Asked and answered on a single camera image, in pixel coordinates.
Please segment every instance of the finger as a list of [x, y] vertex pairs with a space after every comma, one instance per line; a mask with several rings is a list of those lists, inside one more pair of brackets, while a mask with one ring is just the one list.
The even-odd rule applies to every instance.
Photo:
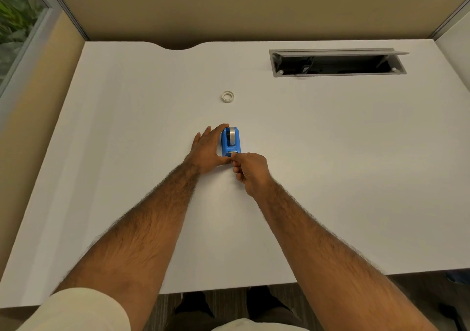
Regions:
[[219, 156], [219, 165], [226, 165], [231, 162], [230, 156]]
[[203, 132], [203, 137], [205, 137], [207, 134], [209, 134], [211, 132], [211, 126], [209, 125], [206, 130]]
[[232, 153], [232, 160], [242, 163], [245, 161], [247, 153]]
[[199, 141], [199, 138], [201, 138], [201, 133], [197, 133], [196, 137], [194, 137], [193, 144], [191, 145], [191, 148], [194, 148]]
[[211, 132], [211, 135], [215, 136], [216, 138], [219, 138], [220, 133], [229, 126], [230, 124], [227, 124], [227, 123], [221, 124], [217, 126], [216, 128], [214, 128], [214, 130]]

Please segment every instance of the hairy forearm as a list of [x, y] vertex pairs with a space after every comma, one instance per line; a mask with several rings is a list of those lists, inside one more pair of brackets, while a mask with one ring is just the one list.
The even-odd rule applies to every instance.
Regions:
[[[56, 291], [101, 291], [118, 301], [132, 329], [140, 330], [162, 285], [198, 178], [194, 165], [184, 162], [175, 168], [90, 248]], [[146, 317], [142, 308], [148, 309]]]
[[323, 327], [435, 330], [387, 277], [272, 183], [255, 197]]

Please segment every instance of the white desk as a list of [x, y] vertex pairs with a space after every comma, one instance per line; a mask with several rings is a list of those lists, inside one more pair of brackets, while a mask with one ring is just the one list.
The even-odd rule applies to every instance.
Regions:
[[[274, 78], [269, 49], [392, 47], [408, 74]], [[230, 90], [234, 102], [220, 95]], [[431, 40], [86, 43], [5, 274], [41, 303], [91, 242], [230, 123], [242, 150], [387, 274], [470, 267], [470, 94]], [[197, 185], [162, 293], [294, 282], [230, 168]]]

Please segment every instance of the right hand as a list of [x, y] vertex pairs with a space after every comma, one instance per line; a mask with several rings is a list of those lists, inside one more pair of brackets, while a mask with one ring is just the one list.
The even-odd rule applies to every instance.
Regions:
[[237, 180], [244, 183], [247, 194], [253, 198], [274, 182], [262, 155], [232, 153], [232, 165]]

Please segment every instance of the shirt sleeve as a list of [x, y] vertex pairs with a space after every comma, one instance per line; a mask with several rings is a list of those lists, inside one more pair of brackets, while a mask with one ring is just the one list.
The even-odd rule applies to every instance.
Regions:
[[129, 317], [113, 298], [87, 288], [50, 296], [18, 331], [131, 331]]

